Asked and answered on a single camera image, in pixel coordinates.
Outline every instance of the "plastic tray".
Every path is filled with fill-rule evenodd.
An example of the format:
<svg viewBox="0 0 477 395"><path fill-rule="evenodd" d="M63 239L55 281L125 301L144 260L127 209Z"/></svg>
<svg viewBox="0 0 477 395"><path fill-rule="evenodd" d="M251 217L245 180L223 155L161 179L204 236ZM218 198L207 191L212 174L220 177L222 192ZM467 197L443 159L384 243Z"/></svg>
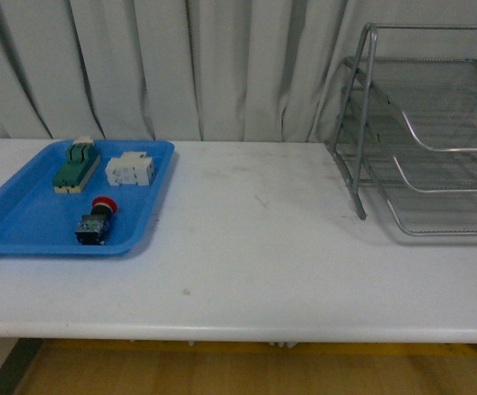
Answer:
<svg viewBox="0 0 477 395"><path fill-rule="evenodd" d="M170 142L97 141L101 163L82 193L55 193L52 178L65 161L72 141L55 142L0 188L0 254L116 255L126 253L143 236L174 152ZM105 166L125 151L144 151L155 162L151 185L107 182ZM74 231L92 199L113 198L118 212L105 245L81 245Z"/></svg>

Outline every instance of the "metal frame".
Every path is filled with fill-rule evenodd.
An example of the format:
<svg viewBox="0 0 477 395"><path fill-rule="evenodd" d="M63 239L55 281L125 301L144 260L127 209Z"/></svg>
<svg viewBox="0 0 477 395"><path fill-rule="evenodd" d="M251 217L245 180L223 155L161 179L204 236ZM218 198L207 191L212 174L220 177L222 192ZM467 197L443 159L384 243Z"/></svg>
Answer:
<svg viewBox="0 0 477 395"><path fill-rule="evenodd" d="M363 207L363 203L359 197L359 186L361 184L361 171L362 167L364 166L368 173L370 174L371 178L376 182L379 192L383 197L387 200L388 205L391 207L392 213L396 218L397 224L400 228L408 235L418 235L413 234L406 230L404 226L401 224L401 221L397 217L393 207L391 206L390 200L386 194L386 191L381 186L379 180L373 173L370 164L364 157L364 139L368 129L368 106L370 101L371 91L376 89L373 86L373 70L374 70L374 63L376 61L376 49L377 49L377 39L378 39L378 31L379 30L477 30L477 26L448 26L448 25L395 25L395 24L378 24L378 23L368 23L365 25L361 32L361 36L359 38L358 47L353 59L346 59L345 65L350 68L350 74L345 86L345 92L342 97L341 101L341 108L340 114L336 120L336 128L334 131L335 139L331 145L326 145L328 151L332 154L334 160L338 164L340 168L340 172L342 173L343 178L345 179L345 183L347 188L349 189L350 196L352 197L357 214L361 220L366 219L366 212ZM366 57L366 71L360 72L358 75L359 65L361 60L363 59L364 49L367 46L368 42L368 56ZM340 140L340 133L341 129L343 128L343 121L345 118L346 111L348 109L348 105L350 102L350 97L352 95L354 89L354 83L358 78L359 82L362 85L362 90L364 92L363 95L363 103L361 105L361 113L359 118L359 127L357 131L357 141L355 142L356 151L355 151L355 163L354 169L351 172L348 165L345 163L345 159L342 154L340 154L337 150L337 146ZM401 115L404 118L404 122L410 131L413 134L414 139L418 139L414 133L413 128L410 125L409 119L405 116L404 112L401 112ZM427 147L429 151L453 151L451 150L434 150L431 147ZM465 151L477 151L477 149L466 149ZM449 235L450 233L447 232L439 232L435 233L435 235Z"/></svg>

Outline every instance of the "metal document tray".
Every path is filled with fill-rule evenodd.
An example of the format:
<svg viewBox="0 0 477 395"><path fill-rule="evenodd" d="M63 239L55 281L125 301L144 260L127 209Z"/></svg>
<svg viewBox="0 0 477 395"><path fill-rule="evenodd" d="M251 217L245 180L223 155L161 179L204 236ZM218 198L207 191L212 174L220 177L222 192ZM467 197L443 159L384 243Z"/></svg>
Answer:
<svg viewBox="0 0 477 395"><path fill-rule="evenodd" d="M477 235L477 59L377 58L379 30L477 26L364 27L355 57L344 61L350 75L327 144L358 215L366 217L364 169L406 234ZM341 131L352 141L348 155Z"/></svg>
<svg viewBox="0 0 477 395"><path fill-rule="evenodd" d="M0 254L116 255L143 236L174 152L170 142L97 141L101 162L82 193L55 193L52 178L71 141L55 142L0 188ZM144 151L155 162L151 185L111 187L104 169L125 151ZM105 245L81 245L74 231L99 195L113 198L118 212Z"/></svg>

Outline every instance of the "white electrical component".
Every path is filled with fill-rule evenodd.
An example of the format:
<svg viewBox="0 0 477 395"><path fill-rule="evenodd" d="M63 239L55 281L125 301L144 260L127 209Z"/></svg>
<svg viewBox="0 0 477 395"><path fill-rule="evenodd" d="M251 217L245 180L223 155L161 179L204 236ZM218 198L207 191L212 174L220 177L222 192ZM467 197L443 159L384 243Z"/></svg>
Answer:
<svg viewBox="0 0 477 395"><path fill-rule="evenodd" d="M124 152L119 158L112 158L105 168L110 185L149 185L155 176L153 158L145 152Z"/></svg>

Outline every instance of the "tabletop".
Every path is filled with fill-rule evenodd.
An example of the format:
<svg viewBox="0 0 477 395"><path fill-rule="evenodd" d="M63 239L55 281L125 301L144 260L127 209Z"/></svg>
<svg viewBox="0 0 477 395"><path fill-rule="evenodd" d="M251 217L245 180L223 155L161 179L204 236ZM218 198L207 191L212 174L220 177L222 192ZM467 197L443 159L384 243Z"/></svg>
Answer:
<svg viewBox="0 0 477 395"><path fill-rule="evenodd" d="M0 185L50 140L0 139ZM413 238L322 144L175 142L143 239L0 256L0 337L477 342L477 237Z"/></svg>

